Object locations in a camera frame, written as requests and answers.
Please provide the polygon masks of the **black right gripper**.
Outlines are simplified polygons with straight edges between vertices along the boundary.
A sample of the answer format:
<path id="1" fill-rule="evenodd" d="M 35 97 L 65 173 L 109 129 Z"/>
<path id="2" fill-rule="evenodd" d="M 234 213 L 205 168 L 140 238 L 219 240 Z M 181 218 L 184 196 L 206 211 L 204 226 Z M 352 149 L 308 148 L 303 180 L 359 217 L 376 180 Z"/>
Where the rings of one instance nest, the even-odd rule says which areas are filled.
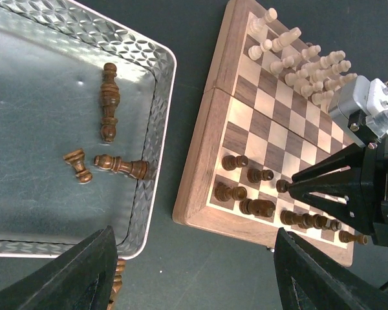
<path id="1" fill-rule="evenodd" d="M 350 185 L 309 185 L 305 182 L 326 173 L 349 166 L 341 172 Z M 295 173 L 287 185 L 290 196 L 313 206 L 362 234 L 372 238 L 375 245 L 388 247 L 388 138 L 374 149 L 353 143 L 321 162 Z M 316 196 L 349 198 L 346 203 Z"/>

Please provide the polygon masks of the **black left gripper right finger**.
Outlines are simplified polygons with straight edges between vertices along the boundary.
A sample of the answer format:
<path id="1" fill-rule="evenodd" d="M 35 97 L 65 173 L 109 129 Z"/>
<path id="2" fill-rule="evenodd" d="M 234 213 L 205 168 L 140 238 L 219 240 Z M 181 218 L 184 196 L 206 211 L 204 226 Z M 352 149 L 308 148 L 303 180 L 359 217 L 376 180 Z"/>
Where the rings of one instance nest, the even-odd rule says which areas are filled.
<path id="1" fill-rule="evenodd" d="M 284 228 L 274 265 L 283 309 L 388 309 L 388 282 L 373 287 Z"/>

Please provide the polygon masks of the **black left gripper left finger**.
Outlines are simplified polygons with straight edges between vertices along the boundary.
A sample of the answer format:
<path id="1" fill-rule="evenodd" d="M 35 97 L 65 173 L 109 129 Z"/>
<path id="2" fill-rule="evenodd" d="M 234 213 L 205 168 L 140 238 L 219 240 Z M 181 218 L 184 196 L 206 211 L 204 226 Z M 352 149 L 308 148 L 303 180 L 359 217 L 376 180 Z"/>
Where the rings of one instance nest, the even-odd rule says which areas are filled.
<path id="1" fill-rule="evenodd" d="M 107 309 L 117 261 L 107 226 L 0 290 L 0 309 Z"/>

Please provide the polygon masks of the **dark chess rook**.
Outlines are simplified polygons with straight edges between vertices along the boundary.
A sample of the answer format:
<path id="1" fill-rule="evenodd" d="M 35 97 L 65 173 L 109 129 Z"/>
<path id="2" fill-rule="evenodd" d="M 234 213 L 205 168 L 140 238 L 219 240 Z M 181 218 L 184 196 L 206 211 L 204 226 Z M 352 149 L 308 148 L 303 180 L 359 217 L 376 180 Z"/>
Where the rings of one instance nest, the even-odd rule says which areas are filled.
<path id="1" fill-rule="evenodd" d="M 339 232 L 339 240 L 342 243 L 350 243 L 350 242 L 357 242 L 361 245 L 368 244 L 368 237 L 364 234 L 351 234 L 348 231 L 340 231 Z"/>

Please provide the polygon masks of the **dark chess piece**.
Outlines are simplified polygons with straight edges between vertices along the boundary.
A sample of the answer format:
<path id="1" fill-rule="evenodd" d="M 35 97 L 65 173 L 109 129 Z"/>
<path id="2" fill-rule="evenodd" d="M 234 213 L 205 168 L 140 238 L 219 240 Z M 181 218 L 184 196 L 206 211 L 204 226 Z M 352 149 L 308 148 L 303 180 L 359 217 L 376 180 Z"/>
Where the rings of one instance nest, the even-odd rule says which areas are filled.
<path id="1" fill-rule="evenodd" d="M 284 225 L 298 225 L 302 229 L 315 228 L 336 232 L 342 228 L 342 224 L 338 220 L 330 219 L 320 214 L 298 214 L 283 210 L 280 214 L 280 220 Z"/>

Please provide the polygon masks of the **dark chess pawn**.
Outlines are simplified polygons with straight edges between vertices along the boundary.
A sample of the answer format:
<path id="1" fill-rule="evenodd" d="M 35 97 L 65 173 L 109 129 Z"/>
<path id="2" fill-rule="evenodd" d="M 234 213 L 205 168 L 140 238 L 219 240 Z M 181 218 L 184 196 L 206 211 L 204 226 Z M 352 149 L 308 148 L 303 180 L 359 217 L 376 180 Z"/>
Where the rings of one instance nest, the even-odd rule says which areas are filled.
<path id="1" fill-rule="evenodd" d="M 245 155 L 234 156 L 227 155 L 222 159 L 222 168 L 226 171 L 232 171 L 236 168 L 243 168 L 248 165 L 248 157 Z"/>
<path id="2" fill-rule="evenodd" d="M 280 179 L 276 182 L 276 190 L 278 193 L 286 193 L 288 192 L 290 183 L 286 180 Z"/>

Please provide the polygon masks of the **dark corner rook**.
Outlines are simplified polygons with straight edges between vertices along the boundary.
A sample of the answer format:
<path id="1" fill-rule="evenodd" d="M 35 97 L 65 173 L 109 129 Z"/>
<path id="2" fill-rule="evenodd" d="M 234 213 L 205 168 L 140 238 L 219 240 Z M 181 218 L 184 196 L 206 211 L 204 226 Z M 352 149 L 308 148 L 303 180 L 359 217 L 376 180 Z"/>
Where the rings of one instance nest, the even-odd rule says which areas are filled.
<path id="1" fill-rule="evenodd" d="M 247 194 L 245 187 L 229 187 L 223 183 L 218 183 L 214 190 L 215 198 L 220 202 L 243 201 L 247 198 Z"/>

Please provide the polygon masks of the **wooden chess board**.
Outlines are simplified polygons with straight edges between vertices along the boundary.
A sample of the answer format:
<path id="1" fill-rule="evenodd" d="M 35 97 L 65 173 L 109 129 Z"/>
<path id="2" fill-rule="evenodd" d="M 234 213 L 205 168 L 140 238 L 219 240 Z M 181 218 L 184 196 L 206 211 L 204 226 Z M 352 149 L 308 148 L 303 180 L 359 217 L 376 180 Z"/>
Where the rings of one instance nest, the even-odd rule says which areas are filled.
<path id="1" fill-rule="evenodd" d="M 351 143 L 322 106 L 282 84 L 246 52 L 257 41 L 246 34 L 255 1 L 230 1 L 225 9 L 173 210 L 182 225 L 273 247 L 283 210 L 317 214 L 315 207 L 278 193 L 276 181 L 328 158 Z M 248 165 L 224 170 L 227 155 Z M 245 187 L 246 199 L 270 200 L 270 218 L 246 215 L 241 201 L 219 201 L 218 183 Z"/>

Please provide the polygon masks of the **white chess pieces row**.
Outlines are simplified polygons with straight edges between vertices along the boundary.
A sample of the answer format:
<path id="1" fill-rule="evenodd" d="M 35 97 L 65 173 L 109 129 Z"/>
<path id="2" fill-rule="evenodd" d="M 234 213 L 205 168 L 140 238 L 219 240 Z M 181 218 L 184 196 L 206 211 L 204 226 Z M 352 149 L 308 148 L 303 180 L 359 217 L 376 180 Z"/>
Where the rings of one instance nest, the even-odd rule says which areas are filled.
<path id="1" fill-rule="evenodd" d="M 344 51 L 332 51 L 320 56 L 321 47 L 312 45 L 298 51 L 292 46 L 301 35 L 298 27 L 283 34 L 275 34 L 271 28 L 277 20 L 277 12 L 269 8 L 262 17 L 250 15 L 246 34 L 257 43 L 248 48 L 246 55 L 282 84 L 316 106 L 328 107 L 335 91 L 358 77 L 350 73 L 352 66 Z"/>

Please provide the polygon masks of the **dark pawn in tray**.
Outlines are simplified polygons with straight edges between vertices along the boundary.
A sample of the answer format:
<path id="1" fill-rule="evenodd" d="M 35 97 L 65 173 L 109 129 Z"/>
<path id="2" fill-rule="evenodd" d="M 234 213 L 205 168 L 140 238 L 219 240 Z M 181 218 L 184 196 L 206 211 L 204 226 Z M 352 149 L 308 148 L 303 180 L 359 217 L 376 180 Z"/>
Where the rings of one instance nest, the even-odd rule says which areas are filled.
<path id="1" fill-rule="evenodd" d="M 85 184 L 92 180 L 92 173 L 85 166 L 85 153 L 82 148 L 65 154 L 63 160 L 76 171 L 75 177 L 80 183 Z"/>

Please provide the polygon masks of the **dark bishop in tray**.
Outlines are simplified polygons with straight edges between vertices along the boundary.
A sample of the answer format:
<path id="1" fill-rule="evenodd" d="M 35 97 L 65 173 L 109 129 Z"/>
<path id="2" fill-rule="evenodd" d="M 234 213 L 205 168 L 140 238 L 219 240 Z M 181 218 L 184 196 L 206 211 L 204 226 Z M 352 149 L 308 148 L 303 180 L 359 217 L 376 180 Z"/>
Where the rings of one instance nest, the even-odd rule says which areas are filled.
<path id="1" fill-rule="evenodd" d="M 110 156 L 108 154 L 96 155 L 94 164 L 103 170 L 114 173 L 121 172 L 137 180 L 144 179 L 149 168 L 147 161 L 123 161 L 120 156 Z"/>

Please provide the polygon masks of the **pink metal tray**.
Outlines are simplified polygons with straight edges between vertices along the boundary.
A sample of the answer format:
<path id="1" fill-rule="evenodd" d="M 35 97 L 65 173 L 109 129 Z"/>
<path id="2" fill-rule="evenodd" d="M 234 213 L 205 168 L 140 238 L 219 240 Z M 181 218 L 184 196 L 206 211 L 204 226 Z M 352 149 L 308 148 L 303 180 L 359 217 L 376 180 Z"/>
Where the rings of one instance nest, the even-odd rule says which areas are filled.
<path id="1" fill-rule="evenodd" d="M 117 67 L 116 137 L 101 135 L 103 66 Z M 75 1 L 0 1 L 0 257 L 55 258 L 111 226 L 144 249 L 177 60 L 168 47 Z M 82 148 L 92 180 L 63 156 Z M 149 163 L 144 179 L 96 155 Z"/>

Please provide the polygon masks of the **dark queen in tray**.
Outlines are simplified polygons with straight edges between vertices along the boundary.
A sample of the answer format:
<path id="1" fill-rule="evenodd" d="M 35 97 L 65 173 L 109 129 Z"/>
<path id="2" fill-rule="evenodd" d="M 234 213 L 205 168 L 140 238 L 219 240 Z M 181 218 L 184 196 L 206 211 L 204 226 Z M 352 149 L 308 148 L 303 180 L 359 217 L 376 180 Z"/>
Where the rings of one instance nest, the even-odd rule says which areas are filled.
<path id="1" fill-rule="evenodd" d="M 117 67 L 114 63 L 103 66 L 103 82 L 100 87 L 100 99 L 103 109 L 101 135 L 105 142 L 111 143 L 116 137 L 116 124 L 118 119 L 115 111 L 120 102 L 119 87 L 115 82 Z"/>

